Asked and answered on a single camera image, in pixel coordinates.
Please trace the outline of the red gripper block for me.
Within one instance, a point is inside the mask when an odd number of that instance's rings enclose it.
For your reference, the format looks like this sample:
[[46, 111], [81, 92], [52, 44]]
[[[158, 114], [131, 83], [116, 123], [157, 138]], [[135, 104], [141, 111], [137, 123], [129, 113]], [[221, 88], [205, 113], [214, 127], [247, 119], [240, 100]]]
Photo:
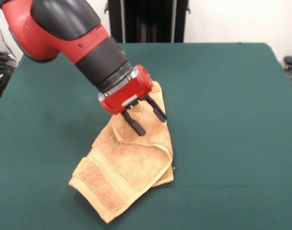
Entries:
[[143, 127], [125, 111], [129, 104], [145, 96], [147, 103], [153, 108], [161, 122], [167, 120], [165, 112], [157, 102], [148, 94], [152, 90], [153, 83], [148, 71], [141, 65], [136, 65], [118, 84], [101, 93], [101, 106], [111, 114], [122, 113], [125, 121], [139, 135], [146, 134]]

